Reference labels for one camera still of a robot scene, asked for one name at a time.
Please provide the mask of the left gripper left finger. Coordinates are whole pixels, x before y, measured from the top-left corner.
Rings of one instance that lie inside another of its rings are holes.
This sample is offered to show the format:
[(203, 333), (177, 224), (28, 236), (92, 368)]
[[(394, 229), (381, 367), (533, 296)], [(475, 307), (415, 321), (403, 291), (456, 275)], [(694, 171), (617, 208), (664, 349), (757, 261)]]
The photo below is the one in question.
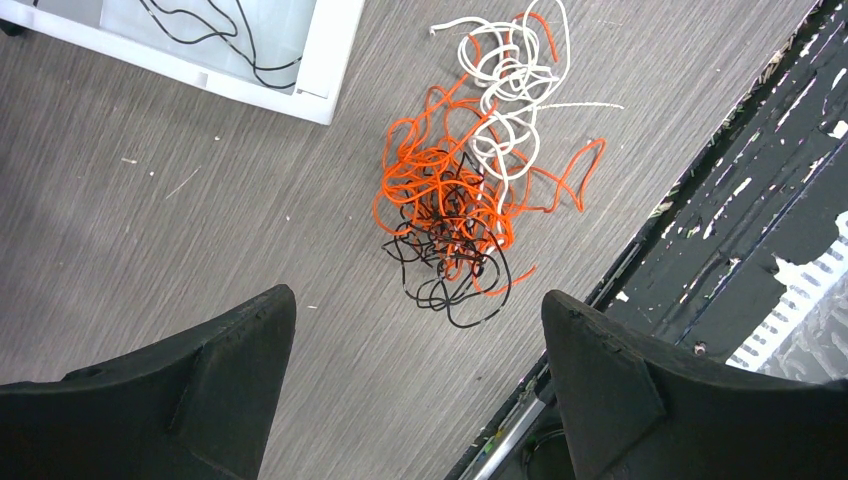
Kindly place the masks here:
[(1, 389), (5, 479), (254, 479), (296, 325), (277, 285), (55, 382)]

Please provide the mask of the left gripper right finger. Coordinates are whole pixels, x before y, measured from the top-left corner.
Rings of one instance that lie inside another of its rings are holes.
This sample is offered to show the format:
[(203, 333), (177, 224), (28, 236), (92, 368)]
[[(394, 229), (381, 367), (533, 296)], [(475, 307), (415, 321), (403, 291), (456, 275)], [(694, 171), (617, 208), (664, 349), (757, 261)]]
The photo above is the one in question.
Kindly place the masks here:
[(843, 479), (847, 384), (695, 356), (552, 290), (541, 318), (579, 479)]

